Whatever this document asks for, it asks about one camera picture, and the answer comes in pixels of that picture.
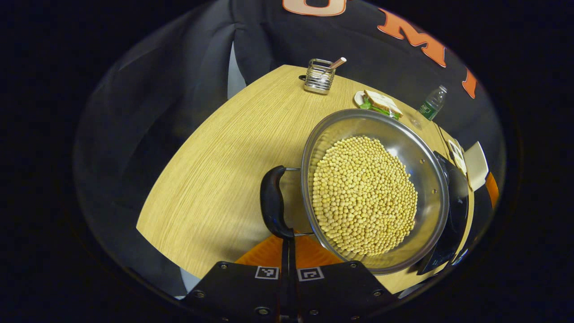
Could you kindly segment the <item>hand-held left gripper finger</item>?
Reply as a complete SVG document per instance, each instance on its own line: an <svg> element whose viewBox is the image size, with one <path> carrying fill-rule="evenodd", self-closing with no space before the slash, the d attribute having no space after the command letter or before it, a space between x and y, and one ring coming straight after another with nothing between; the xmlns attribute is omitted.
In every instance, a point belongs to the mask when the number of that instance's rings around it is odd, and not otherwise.
<svg viewBox="0 0 574 323"><path fill-rule="evenodd" d="M298 269L296 239L289 239L291 323L369 323L397 302L362 262Z"/></svg>
<svg viewBox="0 0 574 323"><path fill-rule="evenodd" d="M270 236L236 262L218 261L180 306L209 323L279 323L290 317L284 240Z"/></svg>

